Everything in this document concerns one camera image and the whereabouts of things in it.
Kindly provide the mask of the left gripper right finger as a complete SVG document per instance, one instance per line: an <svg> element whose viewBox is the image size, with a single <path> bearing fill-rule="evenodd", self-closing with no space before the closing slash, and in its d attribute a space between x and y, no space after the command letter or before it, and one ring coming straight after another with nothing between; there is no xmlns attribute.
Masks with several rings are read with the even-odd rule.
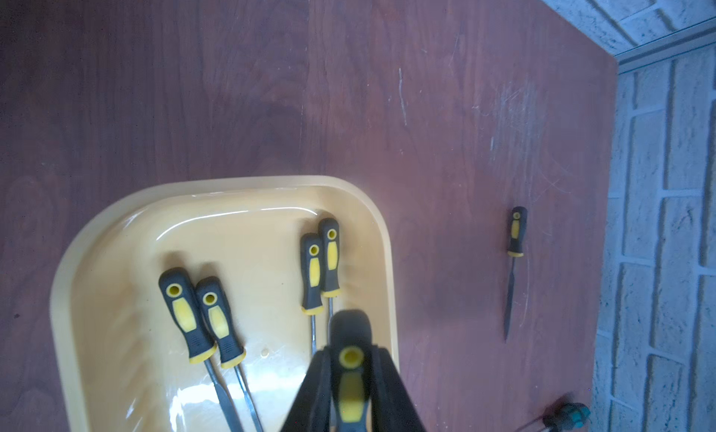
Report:
<svg viewBox="0 0 716 432"><path fill-rule="evenodd" d="M371 348L371 415L373 431L421 431L426 428L386 348Z"/></svg>

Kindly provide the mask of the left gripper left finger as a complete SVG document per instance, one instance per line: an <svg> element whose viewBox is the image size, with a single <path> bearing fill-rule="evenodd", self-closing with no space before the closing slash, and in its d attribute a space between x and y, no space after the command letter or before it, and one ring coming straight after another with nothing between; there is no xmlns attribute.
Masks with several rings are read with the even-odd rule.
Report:
<svg viewBox="0 0 716 432"><path fill-rule="evenodd" d="M311 359L298 394L281 432L328 432L332 385L330 349L317 351Z"/></svg>

